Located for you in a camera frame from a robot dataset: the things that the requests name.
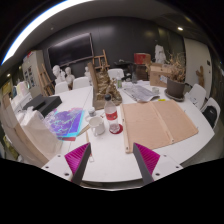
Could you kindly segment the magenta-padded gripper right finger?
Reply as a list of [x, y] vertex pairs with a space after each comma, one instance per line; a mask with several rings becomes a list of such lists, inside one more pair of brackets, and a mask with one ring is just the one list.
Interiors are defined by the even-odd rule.
[[182, 166], [168, 155], [159, 155], [138, 143], [133, 144], [133, 153], [145, 185], [182, 169]]

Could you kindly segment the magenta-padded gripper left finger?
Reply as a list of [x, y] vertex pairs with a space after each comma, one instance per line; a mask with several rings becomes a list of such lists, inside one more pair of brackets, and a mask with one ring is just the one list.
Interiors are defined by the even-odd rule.
[[91, 154], [91, 144], [85, 143], [66, 155], [57, 154], [42, 169], [80, 185]]

